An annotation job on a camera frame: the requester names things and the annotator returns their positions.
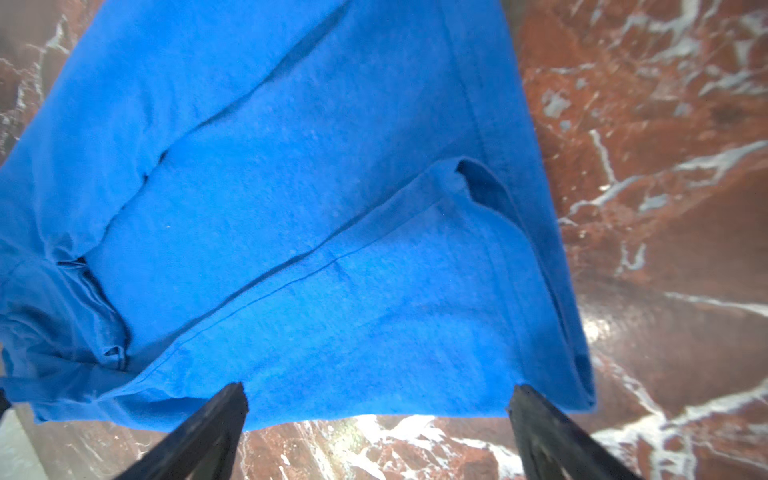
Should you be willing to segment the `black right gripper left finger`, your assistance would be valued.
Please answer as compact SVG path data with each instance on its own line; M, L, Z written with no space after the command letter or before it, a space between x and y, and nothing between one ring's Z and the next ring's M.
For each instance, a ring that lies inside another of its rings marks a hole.
M229 384L117 478L229 479L247 413L243 385Z

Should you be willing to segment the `blue t shirt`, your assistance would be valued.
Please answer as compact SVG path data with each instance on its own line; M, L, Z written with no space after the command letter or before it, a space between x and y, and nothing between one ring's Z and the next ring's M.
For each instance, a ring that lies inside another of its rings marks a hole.
M1 388L170 431L591 410L497 1L108 1L1 169Z

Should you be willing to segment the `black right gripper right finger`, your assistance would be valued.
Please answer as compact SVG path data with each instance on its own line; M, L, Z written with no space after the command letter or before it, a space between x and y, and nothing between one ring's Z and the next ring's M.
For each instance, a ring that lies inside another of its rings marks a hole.
M514 388L508 415L528 479L638 477L530 385Z

